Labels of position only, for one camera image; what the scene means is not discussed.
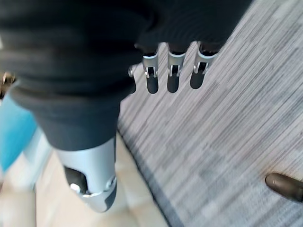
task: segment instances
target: striped carpet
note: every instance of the striped carpet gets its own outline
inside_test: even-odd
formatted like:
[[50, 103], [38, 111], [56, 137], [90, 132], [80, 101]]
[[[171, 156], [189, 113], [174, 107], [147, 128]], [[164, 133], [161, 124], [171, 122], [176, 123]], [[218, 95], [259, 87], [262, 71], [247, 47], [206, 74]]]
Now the striped carpet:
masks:
[[303, 206], [271, 192], [267, 173], [303, 179], [303, 1], [257, 0], [199, 90], [187, 52], [176, 94], [122, 103], [119, 130], [172, 227], [302, 227]]

